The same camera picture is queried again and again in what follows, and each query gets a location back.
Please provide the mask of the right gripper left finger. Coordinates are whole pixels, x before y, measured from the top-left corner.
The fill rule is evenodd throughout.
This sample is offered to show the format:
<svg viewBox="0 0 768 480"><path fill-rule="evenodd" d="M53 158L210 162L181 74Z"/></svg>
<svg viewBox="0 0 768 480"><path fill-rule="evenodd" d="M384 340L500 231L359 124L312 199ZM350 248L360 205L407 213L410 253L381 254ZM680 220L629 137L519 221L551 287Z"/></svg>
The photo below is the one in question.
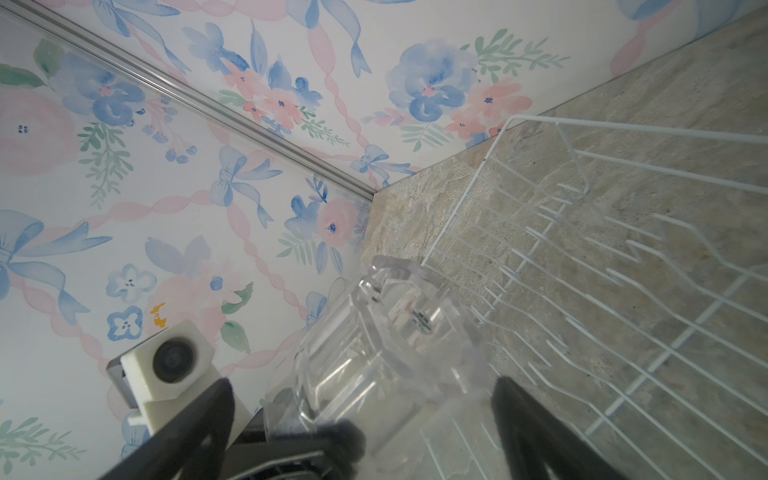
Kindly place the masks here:
<svg viewBox="0 0 768 480"><path fill-rule="evenodd" d="M235 410L230 382L215 381L102 479L217 479Z"/></svg>

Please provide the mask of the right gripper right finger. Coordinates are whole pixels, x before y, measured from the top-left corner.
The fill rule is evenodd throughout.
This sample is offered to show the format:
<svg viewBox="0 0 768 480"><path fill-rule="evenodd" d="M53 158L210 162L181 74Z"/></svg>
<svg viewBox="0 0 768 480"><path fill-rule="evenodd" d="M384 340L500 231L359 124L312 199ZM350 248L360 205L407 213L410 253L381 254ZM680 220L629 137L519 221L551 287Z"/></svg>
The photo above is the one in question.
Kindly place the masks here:
<svg viewBox="0 0 768 480"><path fill-rule="evenodd" d="M496 380L491 409L512 478L625 477L511 378Z"/></svg>

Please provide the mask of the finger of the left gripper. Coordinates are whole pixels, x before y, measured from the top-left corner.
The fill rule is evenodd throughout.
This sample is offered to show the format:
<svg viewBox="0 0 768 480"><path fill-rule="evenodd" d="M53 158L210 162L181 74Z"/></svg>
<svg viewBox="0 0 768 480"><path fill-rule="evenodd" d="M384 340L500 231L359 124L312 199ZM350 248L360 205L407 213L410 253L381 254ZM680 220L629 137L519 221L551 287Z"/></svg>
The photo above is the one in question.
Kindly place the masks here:
<svg viewBox="0 0 768 480"><path fill-rule="evenodd" d="M366 439L349 421L316 433L267 438L266 423L255 416L229 447L223 479L354 479Z"/></svg>

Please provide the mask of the clear glass cup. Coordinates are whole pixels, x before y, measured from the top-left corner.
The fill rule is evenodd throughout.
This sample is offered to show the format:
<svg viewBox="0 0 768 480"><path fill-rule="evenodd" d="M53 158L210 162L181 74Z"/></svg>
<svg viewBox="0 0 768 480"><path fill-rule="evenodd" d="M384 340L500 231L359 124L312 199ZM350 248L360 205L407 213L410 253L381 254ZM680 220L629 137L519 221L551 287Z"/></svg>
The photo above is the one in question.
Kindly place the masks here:
<svg viewBox="0 0 768 480"><path fill-rule="evenodd" d="M328 437L362 479L399 479L431 427L488 388L487 348L448 284L418 262L378 255L275 370L270 440Z"/></svg>

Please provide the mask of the white wire dish rack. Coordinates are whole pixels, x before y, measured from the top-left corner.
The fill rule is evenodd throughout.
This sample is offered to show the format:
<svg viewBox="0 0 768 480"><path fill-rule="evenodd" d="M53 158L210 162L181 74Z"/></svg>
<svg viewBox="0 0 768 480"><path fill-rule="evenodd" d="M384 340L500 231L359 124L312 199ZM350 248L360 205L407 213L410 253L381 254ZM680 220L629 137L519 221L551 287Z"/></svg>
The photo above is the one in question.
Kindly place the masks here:
<svg viewBox="0 0 768 480"><path fill-rule="evenodd" d="M635 479L767 475L767 138L517 114L424 255Z"/></svg>

